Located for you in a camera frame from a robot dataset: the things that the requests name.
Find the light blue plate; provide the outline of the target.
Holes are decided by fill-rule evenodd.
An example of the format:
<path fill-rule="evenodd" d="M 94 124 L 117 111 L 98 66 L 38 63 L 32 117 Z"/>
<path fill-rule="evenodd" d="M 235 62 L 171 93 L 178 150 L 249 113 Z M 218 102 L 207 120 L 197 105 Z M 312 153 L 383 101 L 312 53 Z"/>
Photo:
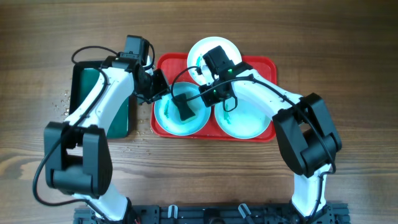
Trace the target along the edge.
<path fill-rule="evenodd" d="M 238 105 L 234 107 L 234 98 L 214 107 L 216 122 L 227 135 L 237 139 L 252 139 L 269 127 L 271 119 L 250 102 L 238 99 Z"/>
<path fill-rule="evenodd" d="M 211 108 L 206 107 L 201 98 L 187 102 L 188 107 L 195 114 L 186 121 L 180 119 L 180 110 L 172 101 L 172 95 L 168 93 L 154 105 L 156 121 L 167 133 L 176 136 L 188 136 L 201 130 L 208 122 Z"/>

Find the white plate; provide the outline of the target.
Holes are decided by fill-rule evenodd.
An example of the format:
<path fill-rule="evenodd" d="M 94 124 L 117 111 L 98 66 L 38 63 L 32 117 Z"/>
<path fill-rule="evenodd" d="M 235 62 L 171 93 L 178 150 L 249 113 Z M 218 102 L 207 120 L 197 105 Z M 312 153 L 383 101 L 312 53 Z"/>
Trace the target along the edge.
<path fill-rule="evenodd" d="M 232 60 L 235 65 L 243 61 L 238 48 L 228 39 L 222 37 L 207 37 L 198 41 L 188 53 L 187 67 L 197 66 L 201 68 L 201 75 L 199 75 L 195 69 L 188 71 L 191 78 L 199 86 L 211 84 L 214 81 L 203 56 L 209 50 L 217 46 L 221 46 L 223 48 L 228 58 Z"/>

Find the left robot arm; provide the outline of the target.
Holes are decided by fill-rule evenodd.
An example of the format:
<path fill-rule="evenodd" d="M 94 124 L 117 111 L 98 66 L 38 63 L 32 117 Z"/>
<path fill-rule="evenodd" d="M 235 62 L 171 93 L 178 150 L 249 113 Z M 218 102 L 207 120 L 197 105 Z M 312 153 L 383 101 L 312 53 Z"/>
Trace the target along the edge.
<path fill-rule="evenodd" d="M 131 201 L 111 184 L 113 164 L 107 133 L 122 104 L 132 95 L 150 104 L 169 92 L 162 70 L 143 66 L 143 60 L 109 56 L 100 66 L 80 62 L 100 75 L 81 105 L 62 123 L 44 130 L 40 167 L 47 185 L 74 202 L 86 203 L 106 223 L 137 223 Z"/>

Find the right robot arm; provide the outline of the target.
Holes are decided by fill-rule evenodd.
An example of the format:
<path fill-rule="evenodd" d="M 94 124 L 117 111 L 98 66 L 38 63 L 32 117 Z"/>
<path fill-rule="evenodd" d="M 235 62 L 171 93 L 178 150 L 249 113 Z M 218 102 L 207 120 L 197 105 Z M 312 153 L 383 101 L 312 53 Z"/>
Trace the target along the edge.
<path fill-rule="evenodd" d="M 326 177 L 336 172 L 342 143 L 324 100 L 291 93 L 263 78 L 246 62 L 208 62 L 213 81 L 200 87 L 206 106 L 246 100 L 271 118 L 280 154 L 294 172 L 292 204 L 307 222 L 325 204 Z"/>

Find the green scrubbing sponge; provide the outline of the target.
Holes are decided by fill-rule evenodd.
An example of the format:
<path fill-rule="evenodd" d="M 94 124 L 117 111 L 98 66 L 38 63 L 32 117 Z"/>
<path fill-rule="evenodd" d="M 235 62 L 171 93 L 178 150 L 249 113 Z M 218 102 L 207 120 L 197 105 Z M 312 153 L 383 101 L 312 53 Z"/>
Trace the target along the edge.
<path fill-rule="evenodd" d="M 174 96 L 172 102 L 178 109 L 181 122 L 188 122 L 189 119 L 196 116 L 187 103 L 187 95 L 185 93 Z"/>

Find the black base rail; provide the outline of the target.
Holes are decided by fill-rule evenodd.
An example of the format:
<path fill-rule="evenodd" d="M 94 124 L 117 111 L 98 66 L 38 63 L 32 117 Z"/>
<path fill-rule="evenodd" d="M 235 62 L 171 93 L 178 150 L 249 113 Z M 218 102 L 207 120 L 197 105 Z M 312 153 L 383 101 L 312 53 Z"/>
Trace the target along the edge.
<path fill-rule="evenodd" d="M 247 206 L 242 203 L 239 206 L 220 207 L 136 205 L 133 206 L 133 209 L 137 215 L 137 220 L 131 220 L 127 223 L 310 223 L 300 217 L 299 213 L 288 203 L 273 203 L 262 206 Z M 98 218 L 90 208 L 75 209 L 73 217 L 73 223 L 107 223 Z M 327 203 L 314 219 L 311 223 L 351 223 L 348 204 L 346 203 Z"/>

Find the black tray with water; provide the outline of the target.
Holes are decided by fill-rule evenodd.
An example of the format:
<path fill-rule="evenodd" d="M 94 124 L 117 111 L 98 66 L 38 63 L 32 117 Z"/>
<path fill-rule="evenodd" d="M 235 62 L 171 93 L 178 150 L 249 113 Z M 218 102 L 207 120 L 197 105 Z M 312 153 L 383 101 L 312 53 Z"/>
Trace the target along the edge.
<path fill-rule="evenodd" d="M 100 77 L 99 71 L 93 68 L 73 67 L 72 89 L 70 95 L 69 114 L 72 114 L 83 103 Z M 132 116 L 130 115 L 133 98 L 126 98 L 116 113 L 107 133 L 108 139 L 125 138 L 131 132 Z"/>

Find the red plastic tray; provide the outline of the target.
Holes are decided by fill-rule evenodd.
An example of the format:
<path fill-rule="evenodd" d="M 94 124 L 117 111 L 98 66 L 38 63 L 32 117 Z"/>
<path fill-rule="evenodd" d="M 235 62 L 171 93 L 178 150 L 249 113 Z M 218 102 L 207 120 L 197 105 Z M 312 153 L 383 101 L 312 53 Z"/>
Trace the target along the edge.
<path fill-rule="evenodd" d="M 157 67 L 165 73 L 169 81 L 173 81 L 177 73 L 187 67 L 187 53 L 167 53 L 160 57 Z M 252 65 L 262 77 L 269 80 L 271 83 L 277 83 L 277 67 L 275 63 L 263 56 L 244 55 L 243 61 Z M 165 138 L 176 138 L 176 135 L 168 133 L 158 123 L 155 117 L 155 105 L 152 106 L 150 126 L 153 132 Z M 185 136 L 186 139 L 206 139 L 206 140 L 221 140 L 221 141 L 239 141 L 225 133 L 216 122 L 216 116 L 212 113 L 209 121 L 204 127 L 195 134 Z M 248 142 L 268 142 L 275 138 L 274 125 L 268 124 L 267 128 L 259 133 L 257 137 L 248 139 Z"/>

